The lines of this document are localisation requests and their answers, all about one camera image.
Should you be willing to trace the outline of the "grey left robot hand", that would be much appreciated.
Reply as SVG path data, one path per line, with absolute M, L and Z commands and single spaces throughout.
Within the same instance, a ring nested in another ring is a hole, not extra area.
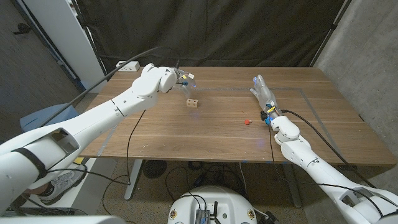
M 186 96 L 186 98 L 190 98 L 191 95 L 191 87 L 196 87 L 195 76 L 192 73 L 188 73 L 181 69 L 174 69 L 177 74 L 176 84 L 173 86 L 175 90 L 182 90 Z

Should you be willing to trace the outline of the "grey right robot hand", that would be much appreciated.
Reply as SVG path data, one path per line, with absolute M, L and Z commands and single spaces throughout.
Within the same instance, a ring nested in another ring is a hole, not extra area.
M 257 98 L 262 109 L 261 119 L 266 124 L 271 125 L 274 119 L 282 115 L 282 112 L 277 104 L 275 95 L 267 87 L 262 75 L 253 78 L 254 87 L 250 89 L 251 93 Z

